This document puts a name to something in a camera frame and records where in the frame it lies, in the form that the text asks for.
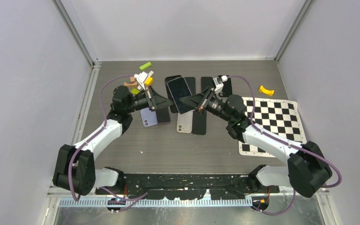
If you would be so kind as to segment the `black phone from lilac case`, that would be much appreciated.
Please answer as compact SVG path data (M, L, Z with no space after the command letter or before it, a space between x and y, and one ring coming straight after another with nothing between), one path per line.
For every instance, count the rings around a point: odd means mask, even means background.
M156 117L157 117L158 124L166 124L166 123L171 122L168 108L162 108L162 109L156 110Z

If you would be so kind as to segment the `black phone with dark frame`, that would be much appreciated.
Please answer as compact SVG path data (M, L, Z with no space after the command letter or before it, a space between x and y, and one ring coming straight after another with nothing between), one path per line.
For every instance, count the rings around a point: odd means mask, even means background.
M195 77L185 77L185 80L190 89L191 95L196 94L196 79L195 79Z

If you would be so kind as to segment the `black phone from beige case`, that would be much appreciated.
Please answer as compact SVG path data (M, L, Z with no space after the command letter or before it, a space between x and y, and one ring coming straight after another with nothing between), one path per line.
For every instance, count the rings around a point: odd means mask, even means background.
M198 111L193 111L191 133L194 135L206 135L206 125L207 113L205 111L202 113L199 113Z

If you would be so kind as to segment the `dark blue phone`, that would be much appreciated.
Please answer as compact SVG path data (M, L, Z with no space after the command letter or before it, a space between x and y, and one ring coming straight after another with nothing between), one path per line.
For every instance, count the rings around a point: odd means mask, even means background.
M168 82L168 87L174 100L174 104L178 109L179 114L185 114L193 109L184 103L181 103L181 97L191 96L190 89L184 77L178 77Z

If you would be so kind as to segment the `purple phone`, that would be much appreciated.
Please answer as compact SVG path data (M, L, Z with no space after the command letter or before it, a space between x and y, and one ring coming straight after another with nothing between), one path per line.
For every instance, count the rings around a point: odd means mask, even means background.
M201 91L205 89L211 89L214 87L214 82L212 77L203 76L201 77Z

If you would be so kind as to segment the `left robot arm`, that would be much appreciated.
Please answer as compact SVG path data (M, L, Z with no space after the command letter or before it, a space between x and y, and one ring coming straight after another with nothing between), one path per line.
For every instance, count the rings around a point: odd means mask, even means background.
M130 127L132 113L142 109L157 110L174 105L152 87L134 95L125 86L113 90L111 109L103 123L82 141L60 147L52 182L54 186L68 190L75 200L88 195L92 189L105 187L114 194L125 188L124 173L114 168L95 168L95 160L114 140Z

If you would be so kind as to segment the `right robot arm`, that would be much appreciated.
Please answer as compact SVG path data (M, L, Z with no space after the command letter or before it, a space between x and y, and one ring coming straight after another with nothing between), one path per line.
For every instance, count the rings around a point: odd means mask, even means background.
M241 96L230 95L223 101L213 90L206 89L180 101L198 112L208 111L223 119L233 139L256 146L285 163L285 166L265 165L251 173L249 187L254 192L262 192L267 186L283 186L293 188L303 197L312 197L333 175L316 143L295 142L255 124Z

